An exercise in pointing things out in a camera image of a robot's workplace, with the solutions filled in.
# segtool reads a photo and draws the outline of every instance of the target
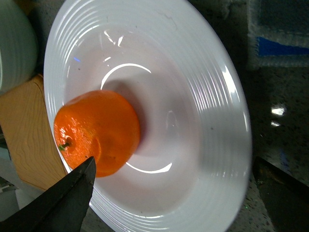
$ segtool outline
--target wooden board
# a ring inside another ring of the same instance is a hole
[[[67,174],[49,127],[42,77],[0,96],[0,125],[21,180],[47,190]]]

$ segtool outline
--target dark countertop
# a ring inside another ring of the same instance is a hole
[[[38,69],[42,68],[48,33],[64,0],[27,0],[28,15],[39,40]],[[253,133],[253,159],[260,156],[309,185],[309,68],[260,68],[247,71],[246,3],[229,7],[224,18],[218,4],[191,0],[218,34],[239,74],[247,99]],[[276,116],[272,109],[283,109]],[[112,231],[89,209],[82,231]],[[229,232],[275,231],[260,198],[254,176],[240,212]]]

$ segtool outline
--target mandarin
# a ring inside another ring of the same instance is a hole
[[[103,177],[117,172],[137,149],[140,125],[124,97],[110,90],[94,90],[60,108],[54,135],[72,169],[93,156],[96,177]]]

